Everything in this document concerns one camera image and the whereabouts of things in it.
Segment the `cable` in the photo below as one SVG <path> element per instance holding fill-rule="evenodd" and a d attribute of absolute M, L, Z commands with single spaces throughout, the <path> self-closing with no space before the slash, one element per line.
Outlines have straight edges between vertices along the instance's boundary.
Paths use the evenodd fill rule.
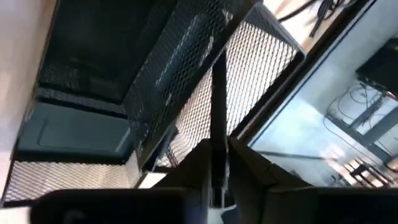
<path fill-rule="evenodd" d="M 300 14 L 302 11 L 306 10 L 308 7 L 310 7 L 312 4 L 316 3 L 318 0 L 309 0 L 307 3 L 304 5 L 300 6 L 298 9 L 294 10 L 293 12 L 289 13 L 288 15 L 282 17 L 279 19 L 279 22 L 285 22 L 286 20 L 289 20 L 298 14 Z"/>
<path fill-rule="evenodd" d="M 284 22 L 286 20 L 289 20 L 304 10 L 306 10 L 308 7 L 310 7 L 312 4 L 315 4 L 317 1 L 322 1 L 322 3 L 319 6 L 318 12 L 317 12 L 317 21 L 315 22 L 315 25 L 313 29 L 311 30 L 310 37 L 314 37 L 315 34 L 317 33 L 319 27 L 321 26 L 321 23 L 323 21 L 328 20 L 331 18 L 339 8 L 347 8 L 353 6 L 358 0 L 348 0 L 348 3 L 345 3 L 346 0 L 309 0 L 306 2 L 304 5 L 300 6 L 298 9 L 294 10 L 293 12 L 289 13 L 288 15 L 282 17 L 279 19 L 279 22 Z"/>
<path fill-rule="evenodd" d="M 345 114 L 345 113 L 341 110 L 341 108 L 340 108 L 340 103 L 341 103 L 342 99 L 343 99 L 343 97 L 341 97 L 340 100 L 337 101 L 337 109 L 338 109 L 338 111 L 339 111 L 343 116 L 346 116 L 347 118 L 349 118 L 349 119 L 351 119 L 351 120 L 354 120 L 353 117 L 348 116 L 347 114 Z"/>
<path fill-rule="evenodd" d="M 337 100 L 340 100 L 342 97 L 344 97 L 344 96 L 350 91 L 350 89 L 351 89 L 352 87 L 354 87 L 354 86 L 355 86 L 355 85 L 348 87 L 348 89 L 347 89 L 342 95 L 337 96 L 337 97 L 328 105 L 328 107 L 327 107 L 326 110 L 327 110 L 327 111 L 330 111 L 330 108 L 331 108 L 332 104 L 333 104 L 334 102 L 336 102 Z M 364 152 L 362 152 L 362 151 L 360 151 L 359 149 L 355 148 L 351 143 L 349 143 L 347 140 L 345 140 L 345 139 L 344 139 L 343 137 L 341 137 L 339 134 L 335 133 L 335 132 L 332 131 L 330 128 L 328 128 L 328 126 L 327 126 L 326 123 L 325 123 L 325 120 L 326 120 L 326 116 L 323 117 L 323 126 L 324 126 L 329 132 L 331 132 L 333 135 L 335 135 L 336 137 L 338 137 L 338 138 L 340 138 L 342 141 L 344 141 L 348 146 L 351 147 L 351 149 L 354 149 L 355 151 L 359 152 L 359 153 L 362 154 L 363 156 L 367 157 L 367 158 L 368 158 L 370 161 L 372 161 L 373 163 L 378 164 L 378 163 L 377 163 L 374 159 L 372 159 L 370 156 L 366 155 Z M 390 170 L 391 172 L 393 172 L 393 173 L 395 173 L 395 174 L 398 173 L 398 170 L 395 170 L 395 169 L 389 167 L 386 163 L 383 162 L 382 165 L 383 165 L 384 167 L 386 167 L 388 170 Z"/>

